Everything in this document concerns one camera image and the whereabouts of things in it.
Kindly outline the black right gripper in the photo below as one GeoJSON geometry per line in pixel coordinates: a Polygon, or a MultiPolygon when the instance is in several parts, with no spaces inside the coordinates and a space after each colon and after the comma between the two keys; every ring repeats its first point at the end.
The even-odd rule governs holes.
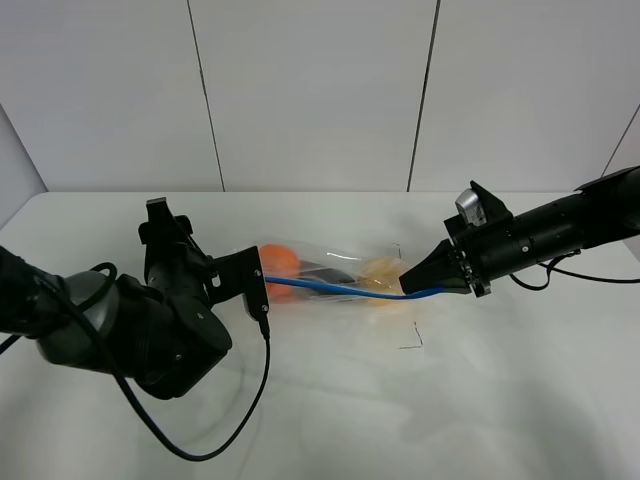
{"type": "Polygon", "coordinates": [[[510,212],[490,217],[481,226],[466,224],[461,214],[447,219],[447,233],[459,252],[470,285],[465,280],[453,279],[453,247],[445,239],[425,259],[399,277],[403,292],[435,289],[466,295],[473,290],[476,297],[488,295],[491,282],[507,275],[508,267],[518,257],[518,243],[511,232],[513,220],[510,212]]]}

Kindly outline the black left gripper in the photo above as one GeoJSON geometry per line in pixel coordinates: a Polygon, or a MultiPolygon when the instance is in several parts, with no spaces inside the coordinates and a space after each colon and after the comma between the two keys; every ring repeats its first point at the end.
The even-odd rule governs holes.
{"type": "Polygon", "coordinates": [[[145,246],[144,279],[163,297],[190,296],[213,307],[208,259],[192,238],[186,215],[174,217],[165,197],[146,201],[147,221],[138,228],[145,246]]]}

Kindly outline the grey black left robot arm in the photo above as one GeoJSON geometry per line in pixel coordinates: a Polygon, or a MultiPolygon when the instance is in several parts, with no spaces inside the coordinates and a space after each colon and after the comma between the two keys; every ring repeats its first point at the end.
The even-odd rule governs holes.
{"type": "Polygon", "coordinates": [[[107,373],[95,344],[45,291],[45,278],[85,315],[122,375],[161,400],[185,395],[232,347],[212,313],[206,257],[192,240],[189,219],[165,199],[146,204],[138,233],[145,247],[143,282],[104,274],[100,266],[62,278],[8,250],[1,252],[1,330],[36,341],[50,363],[107,373]]]}

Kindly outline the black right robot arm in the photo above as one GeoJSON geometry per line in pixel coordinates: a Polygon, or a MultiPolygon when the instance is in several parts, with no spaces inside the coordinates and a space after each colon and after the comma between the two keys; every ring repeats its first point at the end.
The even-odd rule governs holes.
{"type": "Polygon", "coordinates": [[[639,234],[639,168],[580,186],[569,196],[520,215],[472,181],[445,221],[449,237],[400,276],[407,295],[430,289],[478,297],[491,282],[545,261],[639,234]]]}

